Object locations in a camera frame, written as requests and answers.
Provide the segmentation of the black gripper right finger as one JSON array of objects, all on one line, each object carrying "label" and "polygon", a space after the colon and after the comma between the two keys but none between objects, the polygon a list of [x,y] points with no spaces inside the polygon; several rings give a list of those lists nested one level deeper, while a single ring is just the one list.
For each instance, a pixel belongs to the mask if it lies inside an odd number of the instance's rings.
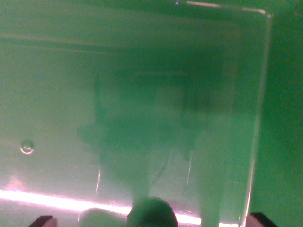
[{"label": "black gripper right finger", "polygon": [[277,227],[277,225],[263,213],[254,212],[246,217],[246,227]]}]

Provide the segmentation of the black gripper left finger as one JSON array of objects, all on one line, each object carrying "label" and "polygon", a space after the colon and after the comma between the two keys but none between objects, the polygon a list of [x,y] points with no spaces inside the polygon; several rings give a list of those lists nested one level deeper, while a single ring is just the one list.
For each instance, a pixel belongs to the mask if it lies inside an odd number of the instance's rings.
[{"label": "black gripper left finger", "polygon": [[40,216],[29,227],[57,227],[57,218],[51,215]]}]

